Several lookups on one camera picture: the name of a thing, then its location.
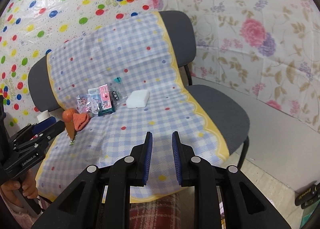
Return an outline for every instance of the yellow dot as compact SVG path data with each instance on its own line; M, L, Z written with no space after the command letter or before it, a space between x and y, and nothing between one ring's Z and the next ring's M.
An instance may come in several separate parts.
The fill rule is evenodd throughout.
M82 1L82 4L83 4L83 5L88 5L88 4L90 4L90 0L83 0L83 1Z
M167 177L161 174L161 175L158 177L158 179L161 180L161 181L165 181L165 180L167 179Z
M35 28L35 26L34 26L33 24L28 25L27 31L28 31L28 32L31 32L34 28Z
M60 26L59 31L60 32L65 32L67 29L68 29L68 25L64 24L64 25Z
M16 49L13 49L12 52L11 52L11 56L12 56L12 57L15 56L16 53L17 53L17 50L16 50Z
M38 50L34 51L32 54L32 57L36 58L38 56L39 56L39 51Z

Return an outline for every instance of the chair seat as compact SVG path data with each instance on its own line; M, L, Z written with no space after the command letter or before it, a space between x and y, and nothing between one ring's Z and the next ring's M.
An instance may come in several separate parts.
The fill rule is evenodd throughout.
M214 88L192 85L186 89L217 126L231 155L248 136L250 121L247 113L230 97Z

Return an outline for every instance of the fabric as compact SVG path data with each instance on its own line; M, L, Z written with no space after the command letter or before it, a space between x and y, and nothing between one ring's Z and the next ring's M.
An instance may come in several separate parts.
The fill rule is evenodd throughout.
M226 143L212 120L184 88L172 44L159 13L107 25L85 38L74 39L47 57L48 74L57 102L76 108L76 96L110 84L116 77L127 94L148 89L145 108L95 116L73 142L64 131L43 161L36 180L39 194L54 200L88 165L113 165L153 133L149 180L131 187L131 202L158 199L181 190L173 154L172 133L196 155L220 165L228 158Z

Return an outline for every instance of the chair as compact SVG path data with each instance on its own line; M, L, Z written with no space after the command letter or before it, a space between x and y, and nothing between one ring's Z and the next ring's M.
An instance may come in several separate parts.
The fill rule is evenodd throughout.
M244 144L238 163L238 167L241 168L249 147L247 113L220 91L204 85L192 85L188 64L196 56L196 41L191 21L186 14L179 11L164 11L160 12L160 15L167 28L178 66L186 70L189 82L186 89L218 127L230 154ZM28 84L32 100L40 111L53 111L60 107L50 86L46 56L31 68Z

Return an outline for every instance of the blue object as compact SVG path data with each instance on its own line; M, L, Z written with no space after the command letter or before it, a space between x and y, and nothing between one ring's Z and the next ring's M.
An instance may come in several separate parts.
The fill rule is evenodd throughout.
M181 185L182 183L181 159L179 155L177 139L174 135L174 132L172 133L172 151L173 151L174 166L176 168L177 181L179 185Z
M144 159L144 166L143 166L143 183L144 185L147 184L148 178L149 178L149 170L150 170L150 162L151 162L151 153L152 153L152 133L150 133L149 141L148 141L148 147L146 151L146 157Z

